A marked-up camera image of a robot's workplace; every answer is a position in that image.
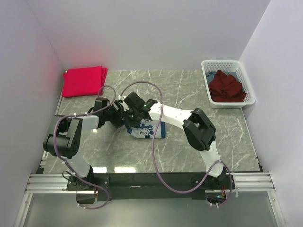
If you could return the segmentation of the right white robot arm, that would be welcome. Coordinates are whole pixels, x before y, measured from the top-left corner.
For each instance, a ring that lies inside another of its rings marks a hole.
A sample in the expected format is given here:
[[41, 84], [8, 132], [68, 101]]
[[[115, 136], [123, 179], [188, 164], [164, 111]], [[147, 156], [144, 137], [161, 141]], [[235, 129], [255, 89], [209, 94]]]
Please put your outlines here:
[[134, 127], [143, 119], [160, 121], [182, 129], [188, 143], [200, 152], [206, 168], [206, 174], [197, 184], [205, 190], [219, 190], [223, 187], [228, 172], [220, 160], [216, 147], [216, 128], [199, 108], [182, 110], [149, 99], [144, 101], [135, 92], [119, 98], [125, 110], [126, 125]]

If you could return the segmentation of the blue polo t shirt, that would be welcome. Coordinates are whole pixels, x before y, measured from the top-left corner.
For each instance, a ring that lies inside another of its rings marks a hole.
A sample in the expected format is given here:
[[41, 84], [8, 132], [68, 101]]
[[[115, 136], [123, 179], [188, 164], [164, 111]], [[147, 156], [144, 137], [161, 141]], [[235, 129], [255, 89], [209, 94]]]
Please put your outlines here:
[[157, 131], [155, 131], [157, 123], [158, 121], [143, 119], [139, 125], [127, 129], [127, 133], [138, 139], [152, 139], [153, 136], [156, 139], [166, 138], [165, 123], [160, 122]]

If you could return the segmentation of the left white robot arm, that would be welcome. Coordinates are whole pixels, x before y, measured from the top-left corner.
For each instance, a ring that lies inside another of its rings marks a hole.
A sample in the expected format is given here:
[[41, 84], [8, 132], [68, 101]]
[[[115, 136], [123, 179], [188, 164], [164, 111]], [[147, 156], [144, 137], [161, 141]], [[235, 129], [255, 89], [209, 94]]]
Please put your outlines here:
[[106, 98], [96, 98], [94, 106], [88, 113], [81, 116], [67, 117], [54, 115], [43, 141], [44, 151], [52, 156], [60, 156], [72, 171], [73, 180], [78, 185], [89, 190], [94, 186], [95, 179], [92, 167], [84, 160], [79, 152], [81, 133], [85, 130], [99, 129], [105, 122], [115, 127], [124, 124], [123, 105], [120, 101], [110, 101]]

